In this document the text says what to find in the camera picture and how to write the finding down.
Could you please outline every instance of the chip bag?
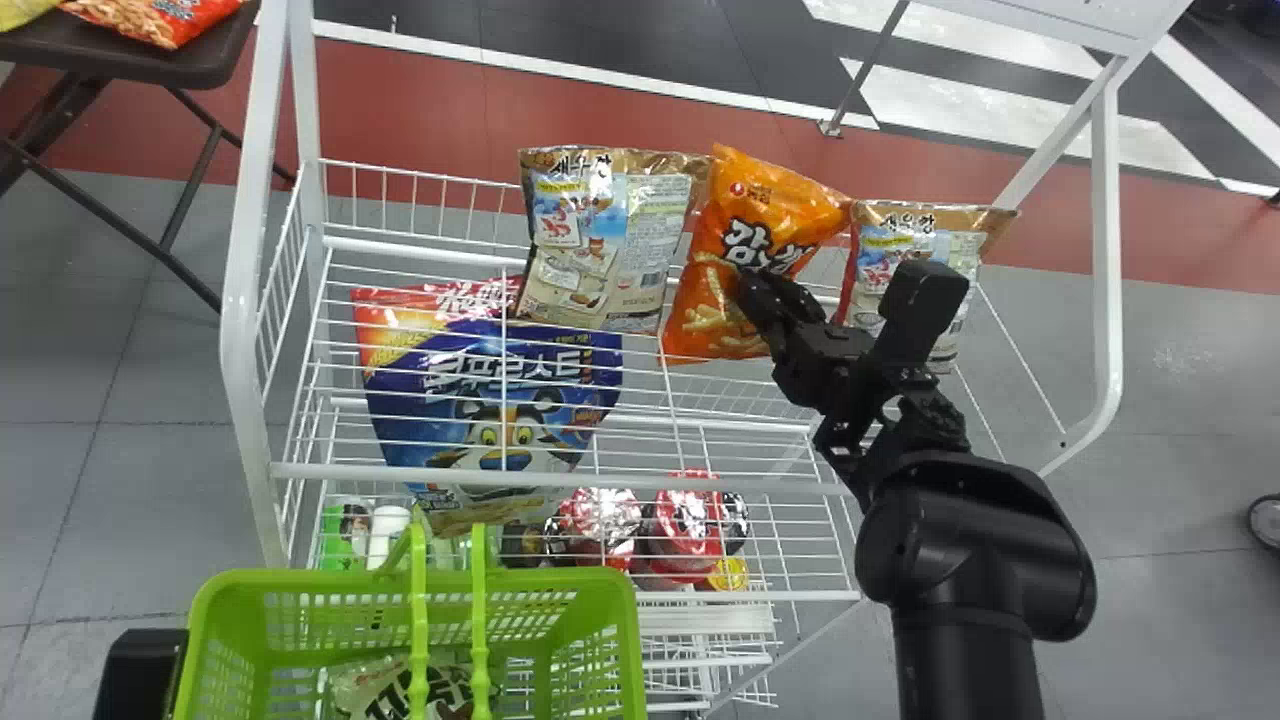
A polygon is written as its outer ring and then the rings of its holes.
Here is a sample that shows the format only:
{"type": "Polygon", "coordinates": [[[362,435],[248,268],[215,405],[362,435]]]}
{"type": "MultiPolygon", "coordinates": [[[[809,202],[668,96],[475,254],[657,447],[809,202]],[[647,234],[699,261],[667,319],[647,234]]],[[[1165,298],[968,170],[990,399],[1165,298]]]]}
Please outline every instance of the chip bag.
{"type": "MultiPolygon", "coordinates": [[[[521,278],[356,287],[356,340],[374,433],[388,465],[442,470],[573,470],[617,404],[621,338],[502,322],[521,278]]],[[[436,537],[472,523],[552,515],[564,487],[481,486],[440,473],[406,483],[436,537]]]]}
{"type": "Polygon", "coordinates": [[[899,263],[913,259],[946,263],[969,278],[969,295],[955,320],[938,336],[929,352],[928,368],[934,373],[951,372],[956,338],[969,314],[982,258],[1016,217],[1018,210],[988,205],[859,200],[854,206],[854,247],[832,322],[878,336],[884,325],[879,301],[899,263]]]}
{"type": "Polygon", "coordinates": [[[733,300],[740,268],[787,278],[849,227],[850,199],[799,173],[716,145],[710,193],[662,331],[669,364],[768,355],[733,300]]]}
{"type": "Polygon", "coordinates": [[[177,50],[239,9],[243,0],[74,0],[63,10],[165,50],[177,50]]]}
{"type": "Polygon", "coordinates": [[[531,243],[516,316],[658,334],[667,270],[707,165],[705,155],[628,147],[521,150],[531,243]]]}

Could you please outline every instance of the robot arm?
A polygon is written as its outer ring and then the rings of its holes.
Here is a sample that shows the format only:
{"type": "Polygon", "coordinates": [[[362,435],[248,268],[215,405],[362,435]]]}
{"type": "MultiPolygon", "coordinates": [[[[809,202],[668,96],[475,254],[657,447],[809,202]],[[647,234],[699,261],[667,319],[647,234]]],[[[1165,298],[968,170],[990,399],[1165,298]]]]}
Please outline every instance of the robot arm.
{"type": "Polygon", "coordinates": [[[823,416],[814,447],[863,509],[854,568],[892,611],[901,716],[1041,720],[1032,641],[1084,632],[1093,564],[1038,475],[970,452],[964,415],[925,368],[968,290],[946,265],[901,263],[874,338],[827,323],[780,275],[744,272],[737,301],[783,395],[823,416]]]}

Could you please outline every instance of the red lid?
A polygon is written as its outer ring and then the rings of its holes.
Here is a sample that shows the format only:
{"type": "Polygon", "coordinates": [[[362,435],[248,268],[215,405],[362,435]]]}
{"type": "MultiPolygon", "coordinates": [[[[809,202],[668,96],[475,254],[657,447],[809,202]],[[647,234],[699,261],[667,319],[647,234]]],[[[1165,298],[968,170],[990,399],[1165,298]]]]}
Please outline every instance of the red lid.
{"type": "Polygon", "coordinates": [[[663,489],[654,500],[654,534],[671,543],[672,551],[692,557],[722,555],[719,512],[714,493],[663,489]]]}

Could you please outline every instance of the white pole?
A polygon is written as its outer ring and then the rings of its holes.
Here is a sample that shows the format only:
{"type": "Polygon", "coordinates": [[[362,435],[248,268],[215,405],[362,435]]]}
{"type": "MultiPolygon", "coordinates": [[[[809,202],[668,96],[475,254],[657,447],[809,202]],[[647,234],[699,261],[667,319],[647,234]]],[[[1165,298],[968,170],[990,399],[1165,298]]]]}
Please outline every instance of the white pole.
{"type": "Polygon", "coordinates": [[[1124,392],[1124,314],[1120,277],[1120,161],[1116,87],[1107,86],[1093,102],[1093,411],[1051,448],[1047,475],[1098,438],[1120,406],[1124,392]]]}
{"type": "Polygon", "coordinates": [[[284,70],[285,6],[262,6],[253,74],[244,111],[244,146],[236,184],[227,274],[223,278],[223,313],[218,354],[227,386],[236,443],[244,466],[253,525],[262,544],[262,561],[283,568],[288,553],[282,536],[280,511],[269,471],[271,451],[262,413],[262,388],[257,383],[256,355],[259,309],[259,258],[262,255],[262,219],[266,218],[275,156],[275,124],[280,109],[284,70]]]}

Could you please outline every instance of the wire basket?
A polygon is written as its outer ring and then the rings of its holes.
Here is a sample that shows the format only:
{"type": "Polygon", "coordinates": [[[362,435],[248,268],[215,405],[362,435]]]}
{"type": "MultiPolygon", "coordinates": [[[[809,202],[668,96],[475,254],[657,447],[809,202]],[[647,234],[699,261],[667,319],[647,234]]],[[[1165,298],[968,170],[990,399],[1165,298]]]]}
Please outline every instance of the wire basket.
{"type": "MultiPolygon", "coordinates": [[[[429,571],[419,521],[372,573],[229,570],[192,603],[177,720],[314,719],[333,665],[410,652],[410,708],[421,720],[430,648],[470,648],[474,717],[492,717],[489,653],[532,689],[532,717],[645,716],[635,593],[607,568],[486,568],[472,530],[471,571],[429,571]],[[408,553],[408,570],[394,568],[408,553]]],[[[499,692],[497,703],[506,700],[499,692]]]]}

